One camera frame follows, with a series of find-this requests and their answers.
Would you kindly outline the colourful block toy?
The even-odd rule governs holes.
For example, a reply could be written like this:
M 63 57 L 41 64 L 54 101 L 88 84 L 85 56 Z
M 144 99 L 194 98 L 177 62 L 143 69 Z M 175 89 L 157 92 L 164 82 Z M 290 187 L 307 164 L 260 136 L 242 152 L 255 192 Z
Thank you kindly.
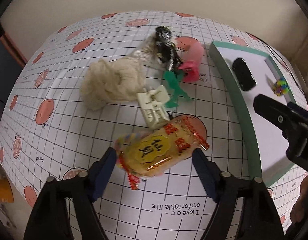
M 284 77 L 277 79 L 271 88 L 274 94 L 277 96 L 283 96 L 290 92 L 290 87 Z

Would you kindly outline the cream hair claw clip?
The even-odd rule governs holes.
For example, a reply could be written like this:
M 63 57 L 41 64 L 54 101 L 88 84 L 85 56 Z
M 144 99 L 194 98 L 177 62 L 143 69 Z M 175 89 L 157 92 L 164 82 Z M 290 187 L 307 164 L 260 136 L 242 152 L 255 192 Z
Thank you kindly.
M 170 121 L 165 108 L 165 104 L 170 101 L 170 96 L 165 86 L 160 85 L 157 89 L 138 93 L 137 100 L 149 129 L 161 128 Z

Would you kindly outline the black gold monster figure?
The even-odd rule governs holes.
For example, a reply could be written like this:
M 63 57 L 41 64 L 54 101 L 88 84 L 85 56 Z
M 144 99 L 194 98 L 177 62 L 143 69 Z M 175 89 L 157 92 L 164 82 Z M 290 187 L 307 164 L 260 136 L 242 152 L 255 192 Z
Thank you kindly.
M 143 52 L 145 65 L 151 68 L 176 72 L 183 63 L 172 40 L 172 32 L 165 26 L 158 26 L 155 29 L 146 42 Z

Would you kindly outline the black toy car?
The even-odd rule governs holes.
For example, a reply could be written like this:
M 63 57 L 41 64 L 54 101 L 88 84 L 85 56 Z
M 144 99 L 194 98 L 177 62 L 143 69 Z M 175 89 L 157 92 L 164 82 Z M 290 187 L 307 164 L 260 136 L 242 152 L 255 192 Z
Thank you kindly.
M 241 57 L 235 59 L 232 63 L 232 70 L 236 75 L 241 90 L 247 92 L 256 86 L 256 81 L 251 71 Z

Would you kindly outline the orange snack packet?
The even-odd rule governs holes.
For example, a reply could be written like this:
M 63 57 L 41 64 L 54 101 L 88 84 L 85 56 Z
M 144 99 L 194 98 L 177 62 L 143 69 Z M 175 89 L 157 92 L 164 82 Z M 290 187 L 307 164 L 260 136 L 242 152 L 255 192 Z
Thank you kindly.
M 196 148 L 209 149 L 205 124 L 194 115 L 176 116 L 154 132 L 131 133 L 114 143 L 118 166 L 127 174 L 130 188 L 141 180 L 160 176 L 192 156 Z

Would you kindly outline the cream knitted scrunchie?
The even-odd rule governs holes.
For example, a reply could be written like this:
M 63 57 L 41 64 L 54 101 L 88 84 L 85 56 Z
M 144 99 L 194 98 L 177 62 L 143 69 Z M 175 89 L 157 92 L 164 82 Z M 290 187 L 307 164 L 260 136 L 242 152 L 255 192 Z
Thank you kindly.
M 106 103 L 136 100 L 145 85 L 144 67 L 138 59 L 123 57 L 111 62 L 99 59 L 87 69 L 80 95 L 85 106 L 96 111 Z

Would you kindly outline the green plastic toy figure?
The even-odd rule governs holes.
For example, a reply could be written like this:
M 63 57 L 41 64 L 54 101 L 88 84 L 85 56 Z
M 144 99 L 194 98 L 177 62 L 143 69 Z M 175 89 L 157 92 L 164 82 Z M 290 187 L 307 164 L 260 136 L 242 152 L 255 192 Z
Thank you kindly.
M 177 70 L 176 72 L 167 70 L 163 77 L 169 88 L 174 90 L 172 98 L 165 104 L 167 108 L 178 107 L 179 96 L 185 98 L 186 101 L 191 101 L 188 94 L 180 87 L 180 81 L 182 81 L 184 77 L 184 72 L 182 70 Z

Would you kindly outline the pink hair roller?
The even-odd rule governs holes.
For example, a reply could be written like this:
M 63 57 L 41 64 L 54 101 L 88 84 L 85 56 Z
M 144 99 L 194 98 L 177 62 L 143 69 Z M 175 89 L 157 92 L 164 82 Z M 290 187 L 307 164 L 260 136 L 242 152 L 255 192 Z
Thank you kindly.
M 204 48 L 200 42 L 194 43 L 185 55 L 179 69 L 183 71 L 183 82 L 191 83 L 199 80 L 199 67 L 202 62 Z

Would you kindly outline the grid fruit pattern tablecloth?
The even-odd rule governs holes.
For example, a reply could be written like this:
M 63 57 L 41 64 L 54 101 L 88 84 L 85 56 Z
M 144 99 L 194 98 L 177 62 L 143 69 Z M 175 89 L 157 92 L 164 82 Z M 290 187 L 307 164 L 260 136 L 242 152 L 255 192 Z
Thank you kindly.
M 181 12 L 136 11 L 74 23 L 53 33 L 21 72 L 0 122 L 0 162 L 23 203 L 18 221 L 26 223 L 47 176 L 72 178 L 101 158 L 128 133 L 145 131 L 136 102 L 111 103 L 89 111 L 80 97 L 88 66 L 132 52 L 156 27 L 171 29 L 183 54 L 195 42 L 229 42 L 269 53 L 290 85 L 296 102 L 307 102 L 290 64 L 263 42 L 226 24 Z M 95 203 L 109 239 L 199 239 L 214 203 L 190 160 L 129 188 L 116 168 L 105 194 Z

